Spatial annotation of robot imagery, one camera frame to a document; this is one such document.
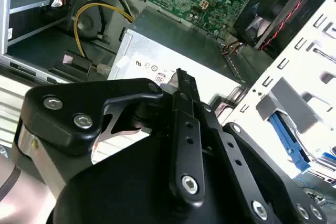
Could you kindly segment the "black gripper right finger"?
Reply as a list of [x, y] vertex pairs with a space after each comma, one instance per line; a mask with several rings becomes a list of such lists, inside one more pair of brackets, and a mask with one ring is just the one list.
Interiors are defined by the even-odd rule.
[[198, 118], [228, 172], [242, 223], [327, 223], [321, 208], [239, 125], [221, 126], [203, 102]]

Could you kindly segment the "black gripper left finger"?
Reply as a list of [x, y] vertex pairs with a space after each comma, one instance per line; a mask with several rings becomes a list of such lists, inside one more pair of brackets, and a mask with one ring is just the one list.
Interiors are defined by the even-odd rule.
[[173, 80], [167, 89], [145, 78], [35, 87], [24, 98], [17, 146], [55, 197], [79, 189], [200, 205], [200, 98], [185, 71]]

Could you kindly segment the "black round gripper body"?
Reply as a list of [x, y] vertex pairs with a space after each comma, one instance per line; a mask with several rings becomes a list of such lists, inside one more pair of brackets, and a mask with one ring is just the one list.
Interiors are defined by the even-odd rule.
[[53, 223], [242, 223], [221, 159], [198, 118], [175, 109], [151, 136], [80, 172]]

